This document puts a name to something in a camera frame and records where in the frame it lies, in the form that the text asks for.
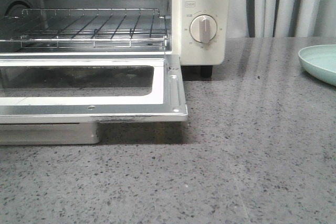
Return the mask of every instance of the oven rack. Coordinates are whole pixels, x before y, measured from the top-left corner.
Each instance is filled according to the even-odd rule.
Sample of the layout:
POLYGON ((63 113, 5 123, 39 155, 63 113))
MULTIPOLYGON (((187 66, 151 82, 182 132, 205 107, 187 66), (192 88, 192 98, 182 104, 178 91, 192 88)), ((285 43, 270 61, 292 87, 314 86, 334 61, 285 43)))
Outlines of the oven rack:
POLYGON ((0 42, 21 48, 164 49, 169 39, 156 8, 23 9, 0 20, 0 28, 0 42))

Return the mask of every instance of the white curtain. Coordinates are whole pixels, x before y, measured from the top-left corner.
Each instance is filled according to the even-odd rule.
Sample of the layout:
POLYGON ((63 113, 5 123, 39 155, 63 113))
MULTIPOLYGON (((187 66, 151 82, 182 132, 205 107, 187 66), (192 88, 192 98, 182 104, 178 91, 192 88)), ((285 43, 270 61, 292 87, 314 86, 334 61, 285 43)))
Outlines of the white curtain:
POLYGON ((336 36, 336 0, 230 0, 228 38, 336 36))

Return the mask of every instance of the mint green plate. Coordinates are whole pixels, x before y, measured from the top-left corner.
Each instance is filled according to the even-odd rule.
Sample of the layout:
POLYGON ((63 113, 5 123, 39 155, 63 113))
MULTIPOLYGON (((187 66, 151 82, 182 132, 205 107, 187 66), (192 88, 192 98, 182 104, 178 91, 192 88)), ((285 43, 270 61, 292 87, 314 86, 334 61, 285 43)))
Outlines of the mint green plate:
POLYGON ((299 59, 312 76, 336 86, 336 45, 303 48, 299 51, 299 59))

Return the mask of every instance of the toaster oven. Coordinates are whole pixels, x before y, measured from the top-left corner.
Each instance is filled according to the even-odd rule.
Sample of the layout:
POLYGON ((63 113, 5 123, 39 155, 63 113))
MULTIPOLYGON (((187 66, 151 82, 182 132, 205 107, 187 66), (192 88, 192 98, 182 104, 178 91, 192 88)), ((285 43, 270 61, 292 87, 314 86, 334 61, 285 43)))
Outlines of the toaster oven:
POLYGON ((181 65, 224 60, 229 0, 1 0, 0 144, 185 121, 181 65))

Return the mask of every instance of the control knob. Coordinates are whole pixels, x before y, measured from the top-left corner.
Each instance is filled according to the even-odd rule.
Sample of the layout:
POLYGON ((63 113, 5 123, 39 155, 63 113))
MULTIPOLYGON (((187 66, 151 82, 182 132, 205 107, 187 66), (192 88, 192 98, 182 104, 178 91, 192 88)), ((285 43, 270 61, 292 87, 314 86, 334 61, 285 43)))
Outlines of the control knob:
POLYGON ((190 34, 194 40, 208 44, 217 33, 217 23, 208 15, 196 17, 190 25, 190 34))

